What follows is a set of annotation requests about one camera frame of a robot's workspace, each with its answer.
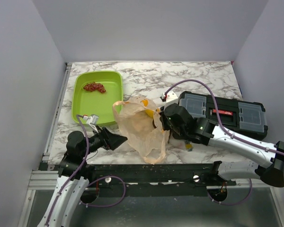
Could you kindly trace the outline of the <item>red fake grape bunch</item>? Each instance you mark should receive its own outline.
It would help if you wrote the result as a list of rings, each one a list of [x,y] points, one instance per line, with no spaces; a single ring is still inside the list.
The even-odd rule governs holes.
[[[89,91],[89,92],[93,92],[93,91],[98,91],[100,93],[106,92],[104,85],[101,84],[101,83],[96,83],[96,82],[86,84],[83,87],[83,89],[86,90],[86,91]]]

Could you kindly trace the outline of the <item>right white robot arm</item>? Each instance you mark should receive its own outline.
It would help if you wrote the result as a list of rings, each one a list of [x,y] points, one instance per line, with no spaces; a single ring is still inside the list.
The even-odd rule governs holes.
[[[208,174],[209,182],[220,185],[224,180],[259,179],[273,187],[284,187],[284,142],[262,142],[235,133],[207,118],[193,118],[176,103],[161,108],[163,128],[177,140],[222,148],[247,158],[241,162],[215,162]]]

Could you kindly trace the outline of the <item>orange printed plastic bag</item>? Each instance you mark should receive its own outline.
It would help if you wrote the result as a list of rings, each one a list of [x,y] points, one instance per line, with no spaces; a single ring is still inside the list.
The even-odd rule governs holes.
[[[113,104],[113,114],[122,136],[128,138],[127,143],[136,150],[145,163],[161,163],[166,156],[166,146],[170,131],[163,130],[160,114],[149,117],[141,101],[144,96],[131,97],[127,101]]]

